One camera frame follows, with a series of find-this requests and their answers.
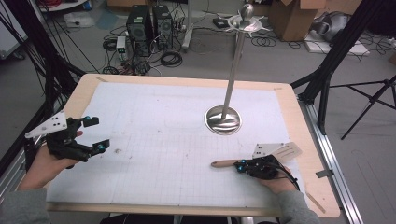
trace round metal base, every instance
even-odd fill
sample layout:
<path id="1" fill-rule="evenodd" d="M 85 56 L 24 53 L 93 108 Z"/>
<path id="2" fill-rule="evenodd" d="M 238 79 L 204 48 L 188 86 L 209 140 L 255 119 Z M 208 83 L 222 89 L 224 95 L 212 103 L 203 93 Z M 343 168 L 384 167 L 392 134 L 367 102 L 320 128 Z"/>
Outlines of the round metal base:
<path id="1" fill-rule="evenodd" d="M 241 128 L 242 120 L 236 110 L 228 107 L 227 115 L 225 119 L 221 118 L 223 105 L 217 105 L 210 108 L 205 113 L 205 124 L 206 127 L 217 134 L 233 134 L 238 132 Z"/>

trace person's left hand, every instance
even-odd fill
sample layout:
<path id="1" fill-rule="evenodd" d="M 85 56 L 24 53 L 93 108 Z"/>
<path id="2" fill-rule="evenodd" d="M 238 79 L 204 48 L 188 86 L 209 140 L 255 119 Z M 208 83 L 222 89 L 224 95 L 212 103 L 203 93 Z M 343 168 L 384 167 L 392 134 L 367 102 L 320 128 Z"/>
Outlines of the person's left hand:
<path id="1" fill-rule="evenodd" d="M 58 160 L 50 154 L 47 145 L 41 147 L 29 171 L 18 186 L 18 190 L 24 189 L 41 189 L 48 182 L 53 180 L 62 170 L 78 163 L 70 159 Z"/>

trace gray floor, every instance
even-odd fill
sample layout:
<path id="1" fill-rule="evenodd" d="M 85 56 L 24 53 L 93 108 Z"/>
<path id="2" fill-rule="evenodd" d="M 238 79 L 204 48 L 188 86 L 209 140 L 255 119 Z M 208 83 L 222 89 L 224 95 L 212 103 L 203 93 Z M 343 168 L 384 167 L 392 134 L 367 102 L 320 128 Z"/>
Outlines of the gray floor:
<path id="1" fill-rule="evenodd" d="M 109 34 L 109 30 L 125 24 L 124 18 L 114 18 L 108 13 L 102 8 L 90 11 L 97 22 L 96 26 L 69 33 L 98 68 L 105 63 L 103 37 Z M 104 18 L 109 16 L 114 22 L 104 24 Z M 205 20 L 196 25 L 215 28 L 210 23 L 211 18 L 206 15 Z M 192 37 L 191 49 L 182 53 L 183 64 L 180 67 L 160 66 L 158 69 L 161 73 L 151 69 L 148 75 L 228 79 L 233 59 L 233 37 L 206 30 L 195 30 Z M 86 71 L 92 70 L 70 41 L 65 41 L 65 46 L 74 65 Z M 374 48 L 375 44 L 367 46 L 367 49 Z M 373 50 L 361 62 L 354 56 L 346 57 L 333 75 L 332 85 L 392 78 L 396 74 L 396 67 L 388 62 L 388 58 L 393 52 L 395 50 L 381 55 Z M 324 57 L 323 54 L 308 53 L 303 44 L 299 49 L 293 49 L 288 43 L 277 40 L 274 47 L 264 48 L 253 46 L 247 39 L 236 79 L 291 83 L 315 71 Z M 360 89 L 373 94 L 381 87 L 368 85 Z M 29 60 L 0 61 L 0 156 L 11 146 L 43 100 L 41 87 Z M 393 104 L 391 91 L 387 90 L 381 100 Z M 395 111 L 375 104 L 346 140 L 340 140 L 367 103 L 367 98 L 347 88 L 331 89 L 326 131 L 363 222 L 395 223 Z M 51 216 L 53 223 L 99 223 L 108 214 L 53 212 Z M 341 215 L 339 218 L 323 218 L 322 223 L 347 223 L 347 220 Z"/>

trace wooden handle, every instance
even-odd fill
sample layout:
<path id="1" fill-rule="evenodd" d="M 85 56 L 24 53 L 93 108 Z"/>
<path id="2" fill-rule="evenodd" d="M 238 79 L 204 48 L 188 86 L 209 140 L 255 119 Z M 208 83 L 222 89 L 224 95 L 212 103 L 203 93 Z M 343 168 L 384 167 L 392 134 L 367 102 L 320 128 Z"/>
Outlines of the wooden handle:
<path id="1" fill-rule="evenodd" d="M 234 163 L 241 160 L 214 161 L 210 165 L 216 168 L 233 166 Z"/>

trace sleeve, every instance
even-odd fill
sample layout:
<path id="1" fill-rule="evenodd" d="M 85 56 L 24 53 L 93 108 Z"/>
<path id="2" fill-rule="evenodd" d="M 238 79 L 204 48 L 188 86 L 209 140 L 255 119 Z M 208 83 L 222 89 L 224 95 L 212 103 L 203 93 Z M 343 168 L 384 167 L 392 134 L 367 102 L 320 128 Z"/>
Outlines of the sleeve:
<path id="1" fill-rule="evenodd" d="M 284 191 L 277 195 L 282 211 L 281 224 L 317 224 L 317 214 L 306 205 L 304 195 L 297 190 Z"/>
<path id="2" fill-rule="evenodd" d="M 50 215 L 46 209 L 46 196 L 46 189 L 6 193 L 0 207 L 0 223 L 50 224 Z"/>

